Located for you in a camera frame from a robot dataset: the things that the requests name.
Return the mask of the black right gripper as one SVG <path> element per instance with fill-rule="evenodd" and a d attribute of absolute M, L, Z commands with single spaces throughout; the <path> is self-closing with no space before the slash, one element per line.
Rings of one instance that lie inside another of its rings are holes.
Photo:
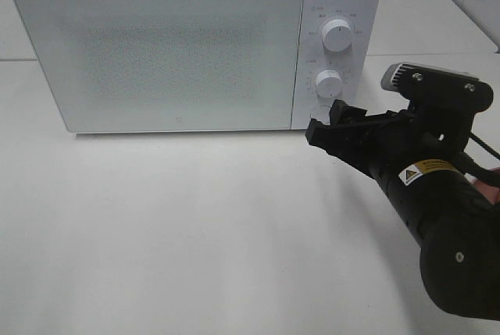
<path fill-rule="evenodd" d="M 464 152 L 475 115 L 428 107 L 368 115 L 365 109 L 334 100 L 330 125 L 311 119 L 305 131 L 308 144 L 327 150 L 373 179 L 426 159 L 439 159 L 461 173 L 473 172 Z"/>

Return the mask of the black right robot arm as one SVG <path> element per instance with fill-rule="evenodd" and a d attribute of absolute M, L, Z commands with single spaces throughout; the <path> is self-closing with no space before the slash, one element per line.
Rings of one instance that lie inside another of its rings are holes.
<path fill-rule="evenodd" d="M 457 113 L 411 102 L 369 115 L 337 100 L 305 137 L 375 180 L 420 246 L 420 275 L 441 310 L 499 317 L 499 207 L 466 179 Z"/>

